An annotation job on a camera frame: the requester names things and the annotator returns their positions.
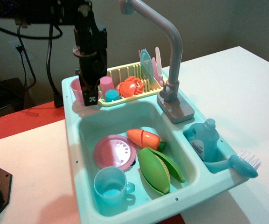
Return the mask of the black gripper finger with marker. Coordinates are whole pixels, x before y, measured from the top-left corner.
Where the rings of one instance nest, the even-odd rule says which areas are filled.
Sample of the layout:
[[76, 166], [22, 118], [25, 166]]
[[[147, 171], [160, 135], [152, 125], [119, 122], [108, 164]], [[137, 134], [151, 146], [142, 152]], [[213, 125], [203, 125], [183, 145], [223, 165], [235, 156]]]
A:
[[82, 88], [83, 101], [85, 106], [97, 105], [98, 103], [98, 88]]

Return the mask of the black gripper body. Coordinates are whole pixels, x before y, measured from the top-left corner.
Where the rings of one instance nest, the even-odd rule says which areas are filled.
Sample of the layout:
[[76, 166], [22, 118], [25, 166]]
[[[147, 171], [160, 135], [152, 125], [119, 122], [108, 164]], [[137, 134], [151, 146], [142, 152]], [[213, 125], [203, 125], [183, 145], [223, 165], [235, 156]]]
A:
[[99, 79], [107, 74], [107, 30], [96, 24], [91, 7], [79, 7], [74, 35], [73, 53], [79, 58], [81, 87], [84, 92], [93, 93]]

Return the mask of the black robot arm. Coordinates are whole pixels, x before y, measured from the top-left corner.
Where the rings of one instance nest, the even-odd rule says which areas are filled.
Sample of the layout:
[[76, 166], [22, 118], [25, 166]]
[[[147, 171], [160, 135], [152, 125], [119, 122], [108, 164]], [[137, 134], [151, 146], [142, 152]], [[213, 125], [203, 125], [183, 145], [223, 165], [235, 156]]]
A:
[[0, 0], [0, 19], [14, 19], [19, 28], [31, 24], [49, 24], [48, 36], [27, 36], [0, 27], [0, 31], [31, 40], [48, 40], [46, 70], [54, 92], [55, 107], [63, 104], [50, 73], [52, 41], [62, 37], [60, 25], [73, 25], [76, 46], [74, 56], [79, 59], [76, 74], [85, 106], [96, 105], [99, 99], [100, 79], [107, 75], [107, 30], [97, 25], [90, 0]]

